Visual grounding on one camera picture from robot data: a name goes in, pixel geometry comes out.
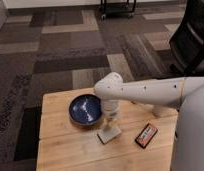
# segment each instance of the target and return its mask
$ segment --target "wheel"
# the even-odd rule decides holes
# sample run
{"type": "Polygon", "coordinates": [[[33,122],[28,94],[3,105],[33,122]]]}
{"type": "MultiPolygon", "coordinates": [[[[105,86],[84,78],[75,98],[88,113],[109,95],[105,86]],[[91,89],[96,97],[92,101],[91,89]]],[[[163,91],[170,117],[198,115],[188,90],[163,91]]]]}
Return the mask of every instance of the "wheel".
{"type": "Polygon", "coordinates": [[[130,13],[130,14],[128,15],[128,18],[132,18],[134,15],[135,15],[135,13],[132,12],[132,13],[130,13]]]}
{"type": "Polygon", "coordinates": [[[102,20],[106,18],[106,14],[102,14],[102,20]]]}

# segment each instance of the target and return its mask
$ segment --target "wood grain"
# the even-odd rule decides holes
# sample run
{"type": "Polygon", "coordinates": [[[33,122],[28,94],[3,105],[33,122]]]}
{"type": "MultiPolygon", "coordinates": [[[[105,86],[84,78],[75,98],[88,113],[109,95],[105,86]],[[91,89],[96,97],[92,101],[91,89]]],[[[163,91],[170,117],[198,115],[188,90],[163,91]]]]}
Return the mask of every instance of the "wood grain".
{"type": "Polygon", "coordinates": [[[37,160],[38,171],[53,170],[169,170],[177,112],[168,110],[156,118],[147,105],[120,101],[118,124],[122,134],[103,145],[97,129],[74,126],[68,117],[69,103],[78,95],[93,93],[90,89],[47,94],[43,98],[43,115],[37,160]],[[146,149],[134,139],[148,123],[158,134],[146,149]]]}

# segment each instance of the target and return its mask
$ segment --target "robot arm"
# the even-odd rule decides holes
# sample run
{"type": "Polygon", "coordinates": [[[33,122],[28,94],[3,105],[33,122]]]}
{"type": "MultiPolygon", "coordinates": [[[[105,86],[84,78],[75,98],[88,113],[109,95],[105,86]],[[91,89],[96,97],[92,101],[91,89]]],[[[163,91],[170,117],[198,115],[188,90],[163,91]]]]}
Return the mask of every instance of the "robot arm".
{"type": "Polygon", "coordinates": [[[119,74],[110,73],[95,85],[94,91],[103,108],[110,106],[111,100],[124,99],[179,109],[185,97],[203,85],[204,77],[123,83],[119,74]]]}

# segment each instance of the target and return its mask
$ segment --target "gray carpet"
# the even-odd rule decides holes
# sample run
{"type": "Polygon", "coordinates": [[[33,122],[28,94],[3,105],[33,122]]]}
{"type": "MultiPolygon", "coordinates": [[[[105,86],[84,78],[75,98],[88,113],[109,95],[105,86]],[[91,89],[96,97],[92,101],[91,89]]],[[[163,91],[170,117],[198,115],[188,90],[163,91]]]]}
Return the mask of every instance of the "gray carpet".
{"type": "Polygon", "coordinates": [[[11,10],[0,31],[0,170],[35,170],[43,94],[111,71],[126,82],[173,76],[168,42],[184,9],[139,3],[132,19],[104,21],[97,6],[11,10]]]}

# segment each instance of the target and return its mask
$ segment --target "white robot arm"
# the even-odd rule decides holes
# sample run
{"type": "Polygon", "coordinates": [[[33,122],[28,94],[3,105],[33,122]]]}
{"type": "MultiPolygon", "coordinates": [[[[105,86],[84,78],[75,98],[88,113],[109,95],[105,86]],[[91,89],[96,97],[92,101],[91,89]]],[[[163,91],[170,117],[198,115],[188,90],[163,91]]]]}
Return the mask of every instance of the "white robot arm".
{"type": "MultiPolygon", "coordinates": [[[[110,73],[94,91],[108,123],[116,118],[119,99],[179,109],[171,170],[204,171],[204,77],[123,83],[110,73]]],[[[116,124],[107,124],[98,136],[106,143],[120,133],[116,124]]]]}
{"type": "Polygon", "coordinates": [[[186,96],[203,85],[204,77],[123,83],[122,77],[113,72],[100,80],[94,91],[101,99],[103,112],[113,113],[117,109],[117,99],[179,109],[186,96]]]}

